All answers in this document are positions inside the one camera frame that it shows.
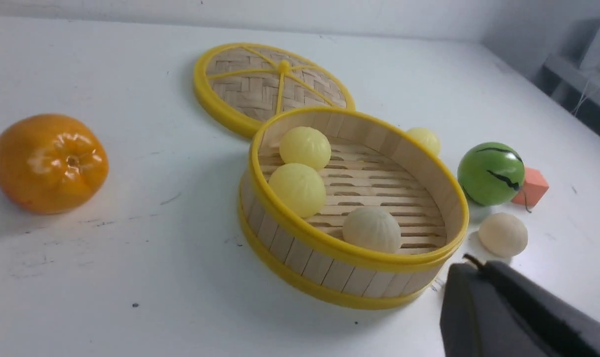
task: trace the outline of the foam block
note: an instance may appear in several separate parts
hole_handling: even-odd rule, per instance
[[[544,179],[540,171],[525,167],[525,183],[523,189],[518,192],[511,201],[517,205],[525,205],[525,194],[527,194],[527,206],[533,207],[549,189],[549,183]]]

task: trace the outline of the persimmon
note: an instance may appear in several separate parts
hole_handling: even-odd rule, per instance
[[[65,115],[36,115],[0,134],[0,189],[38,214],[72,210],[101,188],[108,158],[82,122]]]

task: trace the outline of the yellow bun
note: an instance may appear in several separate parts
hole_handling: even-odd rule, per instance
[[[327,201],[322,177],[307,165],[282,165],[271,174],[269,186],[282,203],[302,218],[320,212]]]
[[[441,152],[441,142],[431,129],[411,128],[406,131],[406,134],[413,140],[423,145],[423,147],[425,147],[425,149],[427,149],[433,155],[438,155],[439,152]]]
[[[321,170],[331,159],[331,145],[318,129],[298,126],[282,136],[280,157],[286,164],[299,163]]]

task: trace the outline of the toy watermelon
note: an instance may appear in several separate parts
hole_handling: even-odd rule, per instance
[[[518,194],[525,181],[525,165],[508,145],[486,142],[463,156],[457,174],[469,199],[482,206],[494,206]]]

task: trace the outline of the bamboo steamer lid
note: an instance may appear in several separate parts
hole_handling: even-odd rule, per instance
[[[355,109],[348,90],[317,64],[251,43],[214,47],[196,62],[195,95],[215,120],[251,138],[277,113],[332,106]]]

